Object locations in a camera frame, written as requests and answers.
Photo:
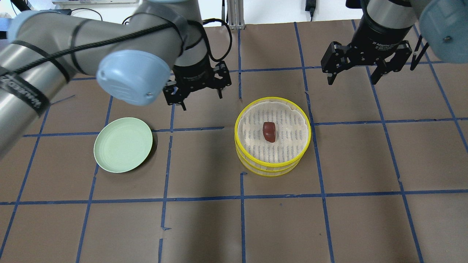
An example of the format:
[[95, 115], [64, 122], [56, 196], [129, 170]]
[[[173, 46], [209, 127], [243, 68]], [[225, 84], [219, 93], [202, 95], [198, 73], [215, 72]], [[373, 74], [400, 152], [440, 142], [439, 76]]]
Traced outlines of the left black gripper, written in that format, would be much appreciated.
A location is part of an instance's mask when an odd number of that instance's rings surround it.
[[209, 60], [202, 60], [194, 65], [173, 67], [174, 80], [168, 81], [163, 89], [166, 100], [178, 100], [177, 105], [186, 111], [185, 99], [190, 93], [204, 89], [216, 89], [218, 97], [223, 99], [223, 90], [232, 85], [226, 62], [220, 61], [211, 67]]

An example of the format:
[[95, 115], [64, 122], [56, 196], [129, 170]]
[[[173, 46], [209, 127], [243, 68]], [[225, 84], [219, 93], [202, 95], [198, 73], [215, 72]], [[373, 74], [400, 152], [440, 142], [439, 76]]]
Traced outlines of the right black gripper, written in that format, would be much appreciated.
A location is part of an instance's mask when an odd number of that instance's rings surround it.
[[321, 70], [333, 85], [337, 74], [355, 66], [377, 65], [370, 80], [376, 85], [389, 72], [399, 72], [412, 53], [406, 35], [411, 27], [387, 28], [362, 18], [347, 45], [332, 41], [321, 59]]

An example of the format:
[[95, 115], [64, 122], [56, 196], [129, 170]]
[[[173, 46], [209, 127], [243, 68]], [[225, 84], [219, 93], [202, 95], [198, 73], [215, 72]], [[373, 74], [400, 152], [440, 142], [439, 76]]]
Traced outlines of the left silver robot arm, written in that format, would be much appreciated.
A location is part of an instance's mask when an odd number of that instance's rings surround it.
[[232, 84], [212, 55], [196, 0], [144, 0], [127, 24], [25, 11], [10, 23], [1, 51], [1, 157], [25, 135], [77, 73], [136, 106], [184, 107], [192, 92]]

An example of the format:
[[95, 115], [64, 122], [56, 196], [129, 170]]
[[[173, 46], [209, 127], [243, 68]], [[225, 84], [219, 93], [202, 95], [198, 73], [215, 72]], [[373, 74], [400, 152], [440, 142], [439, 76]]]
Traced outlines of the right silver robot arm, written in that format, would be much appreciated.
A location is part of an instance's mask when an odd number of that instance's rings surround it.
[[344, 70], [370, 65], [377, 84], [408, 59], [414, 70], [428, 48], [443, 62], [467, 63], [466, 0], [348, 0], [346, 7], [363, 15], [351, 42], [331, 42], [321, 59], [329, 85]]

